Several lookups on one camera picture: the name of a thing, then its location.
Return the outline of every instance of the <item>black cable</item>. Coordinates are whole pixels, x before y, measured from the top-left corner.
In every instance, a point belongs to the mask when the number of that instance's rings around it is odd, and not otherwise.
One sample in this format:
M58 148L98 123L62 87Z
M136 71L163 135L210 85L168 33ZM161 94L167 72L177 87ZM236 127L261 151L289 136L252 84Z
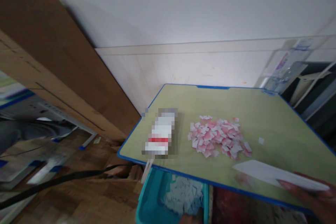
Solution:
M47 182L44 182L42 184L39 184L39 185L36 185L32 188L29 188L28 190L26 191L23 191L21 192L20 194L18 195L15 195L14 197L12 198L9 198L3 202L0 202L0 210L4 209L4 208L7 208L21 200L24 200L44 189L47 189L51 186L56 186L58 184L61 184L61 183L64 183L64 182L67 182L67 181L70 181L70 180L74 180L74 179L83 179L83 178L86 178L86 177L92 177L92 176L97 176L97 175L100 175L104 172L107 172L109 170L112 170L113 168L116 168L118 166L133 166L133 165L136 165L134 163L132 164L116 164L116 165L113 165L113 166L110 166L110 167L107 167L105 168L104 170L88 170L88 171L77 171L77 172L74 172L74 173L71 173L71 174L68 174L68 175L64 175L62 177L58 177L58 178L55 178L53 180L50 180L50 181L47 181Z

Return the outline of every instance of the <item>teal bin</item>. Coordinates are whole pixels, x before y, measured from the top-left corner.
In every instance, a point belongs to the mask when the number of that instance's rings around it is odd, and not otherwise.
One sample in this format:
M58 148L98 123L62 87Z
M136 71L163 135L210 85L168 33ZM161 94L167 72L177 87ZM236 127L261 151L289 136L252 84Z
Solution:
M136 209L137 224L177 224L180 217L169 210L162 202L164 195L170 190L172 173L152 168L143 185ZM209 185L202 184L204 224L208 224Z

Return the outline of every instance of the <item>green tabletop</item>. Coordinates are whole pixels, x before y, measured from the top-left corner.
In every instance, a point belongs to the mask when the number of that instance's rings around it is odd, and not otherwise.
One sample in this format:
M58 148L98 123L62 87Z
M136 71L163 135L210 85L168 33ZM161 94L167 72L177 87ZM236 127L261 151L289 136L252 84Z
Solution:
M252 186L240 185L232 166L255 159L336 184L334 153L280 96L268 96L261 89L166 84L120 149L121 158L147 162L149 157L142 155L141 149L159 108L177 108L179 114L175 133L177 154L154 160L154 165L162 169L299 210L304 210L304 205L282 188L254 178ZM221 151L216 158L207 159L197 153L187 135L190 123L199 122L200 115L223 120L239 118L240 130L253 149L252 157L240 153L239 160L233 161ZM263 145L258 142L259 137L265 139Z

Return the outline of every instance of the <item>cardboard box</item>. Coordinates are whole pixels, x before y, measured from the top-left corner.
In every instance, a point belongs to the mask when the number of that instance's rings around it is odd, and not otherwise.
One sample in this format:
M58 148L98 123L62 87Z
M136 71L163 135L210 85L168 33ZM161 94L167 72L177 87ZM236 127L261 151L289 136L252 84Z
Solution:
M59 0L0 0L0 70L110 139L140 115Z

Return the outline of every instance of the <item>plastic bottle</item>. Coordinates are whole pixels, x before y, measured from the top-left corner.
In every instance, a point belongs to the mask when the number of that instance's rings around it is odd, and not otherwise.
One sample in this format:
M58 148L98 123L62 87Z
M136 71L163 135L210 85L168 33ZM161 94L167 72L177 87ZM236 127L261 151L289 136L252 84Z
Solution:
M309 49L312 43L312 39L300 40L295 48L286 51L272 76L264 86L263 92L265 94L274 96L282 91L287 82L292 78L292 74L295 70L293 69L293 63L305 61L308 58L312 52L312 50Z

